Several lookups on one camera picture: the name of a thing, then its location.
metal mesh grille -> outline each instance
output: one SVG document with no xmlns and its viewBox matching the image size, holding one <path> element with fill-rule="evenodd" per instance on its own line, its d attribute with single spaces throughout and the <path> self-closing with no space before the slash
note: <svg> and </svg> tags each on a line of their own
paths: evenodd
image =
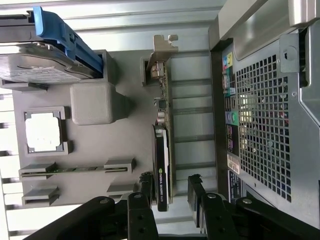
<svg viewBox="0 0 320 240">
<path fill-rule="evenodd" d="M 241 169 L 291 202 L 288 78 L 275 55 L 236 73 Z"/>
</svg>

metal bracket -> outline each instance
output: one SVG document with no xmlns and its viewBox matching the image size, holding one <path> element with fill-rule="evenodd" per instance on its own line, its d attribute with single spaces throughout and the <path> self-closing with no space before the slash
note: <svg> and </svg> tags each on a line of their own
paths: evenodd
<svg viewBox="0 0 320 240">
<path fill-rule="evenodd" d="M 178 40 L 178 35 L 169 35 L 168 40 L 165 40 L 163 35 L 153 36 L 153 53 L 151 54 L 147 71 L 150 71 L 156 62 L 166 62 L 173 54 L 178 52 L 177 46 L 172 46 L 173 41 Z"/>
</svg>

hard drive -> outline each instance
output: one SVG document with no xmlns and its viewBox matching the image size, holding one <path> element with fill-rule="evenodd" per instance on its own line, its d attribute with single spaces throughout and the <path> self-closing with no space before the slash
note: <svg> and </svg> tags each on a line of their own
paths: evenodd
<svg viewBox="0 0 320 240">
<path fill-rule="evenodd" d="M 0 45 L 0 78 L 35 84 L 77 83 L 101 74 L 72 60 L 52 44 L 22 42 Z"/>
<path fill-rule="evenodd" d="M 103 77 L 102 57 L 57 14 L 36 6 L 0 18 L 0 79 L 61 84 Z"/>
</svg>

white cpu cover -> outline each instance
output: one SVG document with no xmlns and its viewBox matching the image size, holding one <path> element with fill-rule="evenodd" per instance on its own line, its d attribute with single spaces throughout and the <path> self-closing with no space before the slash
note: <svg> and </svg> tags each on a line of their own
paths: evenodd
<svg viewBox="0 0 320 240">
<path fill-rule="evenodd" d="M 35 113 L 25 120 L 26 141 L 35 152 L 56 151 L 61 144 L 59 121 L 53 113 Z"/>
</svg>

